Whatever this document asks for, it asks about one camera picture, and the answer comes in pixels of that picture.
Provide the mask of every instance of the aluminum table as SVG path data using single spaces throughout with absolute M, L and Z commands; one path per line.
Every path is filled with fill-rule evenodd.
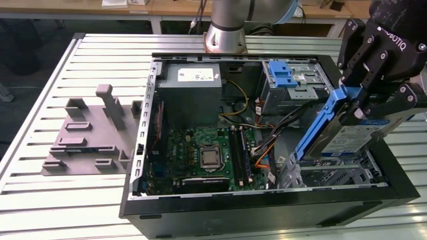
M 248 36 L 249 53 L 331 55 L 340 41 L 313 37 Z M 110 84 L 122 105 L 142 100 L 153 52 L 203 52 L 203 37 L 86 34 L 73 39 L 0 162 L 0 238 L 144 239 L 120 219 L 124 174 L 40 175 L 69 98 L 100 105 L 98 84 Z M 423 114 L 385 139 L 421 197 L 383 209 L 347 226 L 204 236 L 199 239 L 425 239 L 427 122 Z

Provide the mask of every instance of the power supply label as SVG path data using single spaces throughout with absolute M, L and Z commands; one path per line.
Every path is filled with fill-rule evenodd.
M 212 68 L 181 68 L 177 70 L 179 82 L 205 82 L 213 80 Z
M 343 126 L 321 151 L 324 157 L 351 156 L 371 140 L 371 134 L 383 129 L 389 120 L 361 120 L 359 125 Z

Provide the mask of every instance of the sticker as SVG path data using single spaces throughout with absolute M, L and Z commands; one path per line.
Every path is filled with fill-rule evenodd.
M 343 126 L 321 151 L 324 157 L 348 156 L 356 153 L 371 140 L 371 134 L 383 129 L 388 120 L 363 120 L 356 126 Z
M 256 115 L 261 115 L 261 111 L 263 111 L 261 107 L 260 107 L 260 106 L 256 106 L 256 107 L 255 107 Z
M 269 179 L 269 181 L 271 181 L 272 183 L 276 182 L 276 177 L 275 177 L 275 175 L 272 174 L 272 172 L 268 172 L 268 179 Z
M 181 68 L 177 70 L 179 82 L 205 82 L 213 81 L 212 68 Z
M 129 14 L 148 14 L 146 11 L 128 11 Z
M 283 164 L 285 162 L 285 158 L 283 156 L 279 157 L 279 159 L 275 161 L 276 164 Z
M 293 74 L 293 80 L 305 80 L 304 74 Z

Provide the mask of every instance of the white label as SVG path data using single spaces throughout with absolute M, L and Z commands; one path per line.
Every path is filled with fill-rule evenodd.
M 212 68 L 181 68 L 177 70 L 179 82 L 205 82 L 213 81 Z
M 269 179 L 269 181 L 271 181 L 272 183 L 276 182 L 276 177 L 275 177 L 275 175 L 272 174 L 272 172 L 268 172 L 268 179 Z
M 128 11 L 129 14 L 148 14 L 146 11 Z
M 283 156 L 279 157 L 279 159 L 275 161 L 276 164 L 283 164 L 285 162 L 285 158 Z
M 304 74 L 295 74 L 295 75 L 293 75 L 293 79 L 295 79 L 295 80 L 305 80 Z
M 371 134 L 384 127 L 385 125 L 343 126 L 321 153 L 332 153 L 331 157 L 356 153 L 371 140 Z
M 256 115 L 261 115 L 261 111 L 263 111 L 261 107 L 260 107 L 260 106 L 256 106 L 256 107 L 255 107 Z

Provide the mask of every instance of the workbench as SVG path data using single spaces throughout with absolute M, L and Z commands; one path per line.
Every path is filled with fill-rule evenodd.
M 58 20 L 146 20 L 152 33 L 161 34 L 161 21 L 192 21 L 199 9 L 199 0 L 149 0 L 146 5 L 128 8 L 101 9 L 102 0 L 5 0 L 0 1 L 0 18 L 58 19 Z M 303 6 L 307 24 L 332 25 L 327 37 L 337 38 L 345 20 L 352 13 L 345 6 L 341 11 L 316 6 Z M 211 21 L 212 4 L 208 1 L 203 21 Z M 297 9 L 288 23 L 301 23 L 303 13 Z
M 248 36 L 251 54 L 331 55 L 340 41 L 312 37 Z M 150 54 L 201 53 L 203 37 L 188 35 L 86 34 L 73 39 L 0 162 L 0 235 L 21 239 L 144 239 L 120 219 L 124 174 L 41 176 L 69 98 L 101 105 L 98 84 L 110 84 L 121 105 L 142 100 Z M 208 239 L 425 239 L 427 122 L 424 114 L 401 124 L 385 141 L 420 198 L 380 210 L 347 226 L 205 236 Z

